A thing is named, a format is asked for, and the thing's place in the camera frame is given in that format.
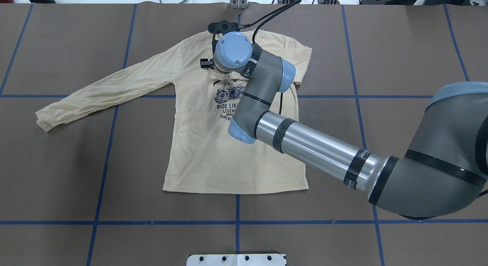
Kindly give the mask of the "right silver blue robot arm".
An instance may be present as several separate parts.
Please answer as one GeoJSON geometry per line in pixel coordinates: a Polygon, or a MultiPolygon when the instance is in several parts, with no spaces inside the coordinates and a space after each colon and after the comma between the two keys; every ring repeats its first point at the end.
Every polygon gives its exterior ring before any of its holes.
{"type": "Polygon", "coordinates": [[[369,203],[412,220],[458,212],[487,183],[487,83],[448,84],[434,94],[404,158],[380,156],[270,111],[295,67],[236,30],[214,30],[213,59],[201,68],[248,79],[228,128],[244,143],[259,140],[324,171],[369,203]]]}

